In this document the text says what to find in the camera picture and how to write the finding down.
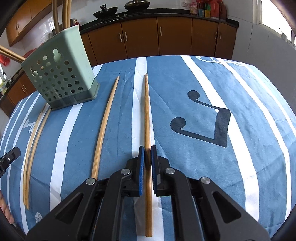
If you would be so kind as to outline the person left hand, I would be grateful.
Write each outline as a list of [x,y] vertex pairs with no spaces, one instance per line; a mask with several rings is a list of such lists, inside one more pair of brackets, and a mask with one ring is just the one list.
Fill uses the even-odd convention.
[[9,221],[10,224],[13,224],[15,222],[9,207],[7,206],[4,196],[2,194],[2,192],[0,191],[0,206],[1,206],[1,210],[4,213],[4,216],[7,218],[7,220]]

